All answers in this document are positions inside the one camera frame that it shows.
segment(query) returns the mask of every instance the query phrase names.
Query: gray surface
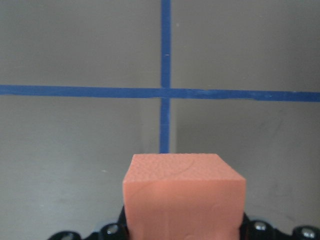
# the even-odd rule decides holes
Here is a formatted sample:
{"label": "gray surface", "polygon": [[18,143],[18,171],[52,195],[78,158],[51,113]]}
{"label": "gray surface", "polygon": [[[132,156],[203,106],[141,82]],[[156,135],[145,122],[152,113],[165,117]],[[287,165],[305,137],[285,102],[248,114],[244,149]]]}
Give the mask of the gray surface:
{"label": "gray surface", "polygon": [[160,2],[0,2],[1,84],[159,87]]}
{"label": "gray surface", "polygon": [[173,0],[172,87],[320,91],[320,1]]}
{"label": "gray surface", "polygon": [[217,153],[247,180],[246,212],[320,226],[320,104],[174,100],[177,152]]}
{"label": "gray surface", "polygon": [[142,112],[159,100],[143,101],[2,96],[0,239],[86,236],[116,218],[132,155],[158,151],[159,116],[142,125]]}
{"label": "gray surface", "polygon": [[[172,86],[320,91],[319,1],[172,1]],[[0,84],[160,86],[160,1],[0,2]],[[319,222],[319,103],[173,100],[173,152],[218,153],[246,210]],[[158,99],[0,97],[0,239],[83,236],[118,215]]]}

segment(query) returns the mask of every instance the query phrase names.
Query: orange sponge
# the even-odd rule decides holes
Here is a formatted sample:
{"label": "orange sponge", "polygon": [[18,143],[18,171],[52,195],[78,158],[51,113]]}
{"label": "orange sponge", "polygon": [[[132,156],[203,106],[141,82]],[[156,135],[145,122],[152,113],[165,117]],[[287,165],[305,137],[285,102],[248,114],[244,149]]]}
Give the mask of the orange sponge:
{"label": "orange sponge", "polygon": [[245,194],[216,154],[135,154],[123,180],[130,240],[239,240]]}

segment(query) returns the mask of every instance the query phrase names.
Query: orange foam block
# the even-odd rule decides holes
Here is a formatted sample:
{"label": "orange foam block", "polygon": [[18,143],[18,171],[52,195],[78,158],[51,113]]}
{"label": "orange foam block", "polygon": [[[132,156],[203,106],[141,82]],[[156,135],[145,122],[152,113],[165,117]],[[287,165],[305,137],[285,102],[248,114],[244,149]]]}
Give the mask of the orange foam block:
{"label": "orange foam block", "polygon": [[239,240],[245,194],[216,154],[136,154],[123,180],[130,240]]}

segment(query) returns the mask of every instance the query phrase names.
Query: vertical blue tape line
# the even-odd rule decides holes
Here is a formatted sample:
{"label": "vertical blue tape line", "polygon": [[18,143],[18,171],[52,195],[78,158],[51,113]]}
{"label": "vertical blue tape line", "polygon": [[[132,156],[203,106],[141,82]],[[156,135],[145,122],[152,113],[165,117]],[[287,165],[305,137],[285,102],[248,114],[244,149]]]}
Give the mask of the vertical blue tape line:
{"label": "vertical blue tape line", "polygon": [[171,87],[171,4],[161,0],[161,87]]}
{"label": "vertical blue tape line", "polygon": [[[161,87],[171,87],[171,0],[161,0]],[[161,154],[170,151],[170,98],[161,99],[160,109]]]}
{"label": "vertical blue tape line", "polygon": [[161,99],[160,110],[160,153],[170,150],[170,98]]}

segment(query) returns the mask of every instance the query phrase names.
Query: blue painter's tape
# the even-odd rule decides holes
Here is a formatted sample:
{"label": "blue painter's tape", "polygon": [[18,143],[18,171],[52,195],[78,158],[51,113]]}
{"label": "blue painter's tape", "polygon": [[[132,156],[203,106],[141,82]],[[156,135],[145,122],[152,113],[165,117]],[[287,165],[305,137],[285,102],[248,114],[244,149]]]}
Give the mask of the blue painter's tape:
{"label": "blue painter's tape", "polygon": [[161,99],[159,145],[161,154],[170,152],[170,98]]}
{"label": "blue painter's tape", "polygon": [[171,87],[171,1],[161,0],[161,87]]}
{"label": "blue painter's tape", "polygon": [[242,99],[257,101],[320,102],[320,92],[220,89],[202,90],[184,88],[0,85],[0,95],[125,99]]}
{"label": "blue painter's tape", "polygon": [[[161,87],[171,87],[171,0],[161,0]],[[169,153],[170,99],[162,98],[160,107],[159,152]]]}

